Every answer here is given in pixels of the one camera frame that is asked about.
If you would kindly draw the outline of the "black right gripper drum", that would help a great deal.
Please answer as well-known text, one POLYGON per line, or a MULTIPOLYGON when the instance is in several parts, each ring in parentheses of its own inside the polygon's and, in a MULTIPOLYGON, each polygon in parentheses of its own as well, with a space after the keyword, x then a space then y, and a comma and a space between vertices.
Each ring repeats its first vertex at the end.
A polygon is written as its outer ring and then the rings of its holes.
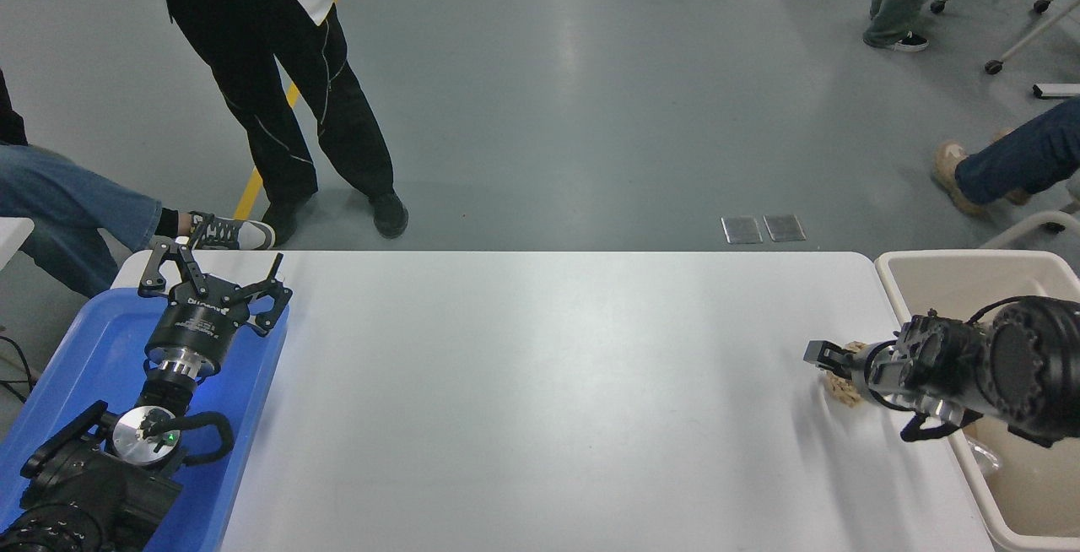
POLYGON ((910 392, 902 383, 904 367, 912 361, 913 341, 894 339, 869 347, 869 394, 880 405, 912 405, 910 392))

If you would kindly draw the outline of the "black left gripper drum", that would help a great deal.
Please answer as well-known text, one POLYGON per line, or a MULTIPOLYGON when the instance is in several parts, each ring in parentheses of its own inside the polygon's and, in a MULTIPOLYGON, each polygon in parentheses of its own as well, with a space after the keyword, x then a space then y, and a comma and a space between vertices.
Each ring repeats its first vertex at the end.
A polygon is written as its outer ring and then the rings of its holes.
POLYGON ((165 312, 146 344, 145 353, 156 364, 178 349, 202 356, 205 365, 220 365, 231 348, 240 325, 249 317, 251 298, 235 283, 208 275, 197 294, 193 282, 170 290, 165 312))

